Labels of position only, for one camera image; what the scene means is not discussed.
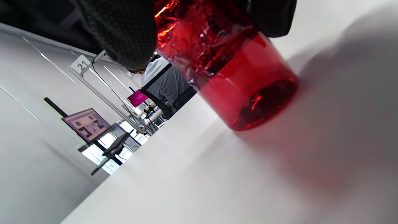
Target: computer monitor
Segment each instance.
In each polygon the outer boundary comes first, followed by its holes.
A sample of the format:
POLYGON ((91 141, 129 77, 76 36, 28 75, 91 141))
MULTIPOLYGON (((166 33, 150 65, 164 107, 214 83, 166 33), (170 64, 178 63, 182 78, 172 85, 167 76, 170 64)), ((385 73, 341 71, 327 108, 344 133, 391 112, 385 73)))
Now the computer monitor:
POLYGON ((145 96, 140 90, 137 90, 127 98, 127 100, 129 100, 134 107, 138 107, 146 99, 148 99, 148 97, 145 96))
POLYGON ((112 127, 93 108, 62 118, 85 142, 96 141, 112 127))

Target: ceiling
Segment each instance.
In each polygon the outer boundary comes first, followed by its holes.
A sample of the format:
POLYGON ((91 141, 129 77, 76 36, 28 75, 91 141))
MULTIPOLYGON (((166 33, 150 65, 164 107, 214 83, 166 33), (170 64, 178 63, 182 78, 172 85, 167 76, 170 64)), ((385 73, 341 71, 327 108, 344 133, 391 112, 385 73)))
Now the ceiling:
POLYGON ((102 50, 70 0, 0 0, 0 22, 94 54, 102 50))

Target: red water bottle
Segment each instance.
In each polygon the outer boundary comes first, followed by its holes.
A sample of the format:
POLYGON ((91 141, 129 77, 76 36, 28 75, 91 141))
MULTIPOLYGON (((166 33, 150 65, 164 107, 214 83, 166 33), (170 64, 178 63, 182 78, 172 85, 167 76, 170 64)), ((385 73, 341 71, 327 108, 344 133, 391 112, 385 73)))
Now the red water bottle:
POLYGON ((155 0, 157 50, 233 130, 279 112, 297 78, 247 15, 228 0, 155 0))

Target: grey shirt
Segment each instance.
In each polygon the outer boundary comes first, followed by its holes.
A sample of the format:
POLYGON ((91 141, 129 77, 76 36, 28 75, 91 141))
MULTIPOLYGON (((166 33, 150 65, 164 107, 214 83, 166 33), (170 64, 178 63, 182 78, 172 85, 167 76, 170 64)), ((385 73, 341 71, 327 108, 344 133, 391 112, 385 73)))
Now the grey shirt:
POLYGON ((173 105, 174 101, 189 88, 188 82, 184 79, 182 72, 171 66, 158 80, 156 80, 147 91, 159 100, 164 98, 173 105))

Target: white shirt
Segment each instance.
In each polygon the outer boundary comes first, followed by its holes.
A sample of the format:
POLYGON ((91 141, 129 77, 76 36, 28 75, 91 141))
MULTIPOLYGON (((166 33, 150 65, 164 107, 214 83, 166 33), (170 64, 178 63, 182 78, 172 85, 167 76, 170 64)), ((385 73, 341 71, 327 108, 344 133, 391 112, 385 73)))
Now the white shirt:
POLYGON ((159 72, 164 69, 168 64, 169 62, 163 57, 160 57, 155 61, 149 63, 141 77, 141 85, 144 86, 148 84, 148 82, 151 81, 157 74, 159 74, 159 72))

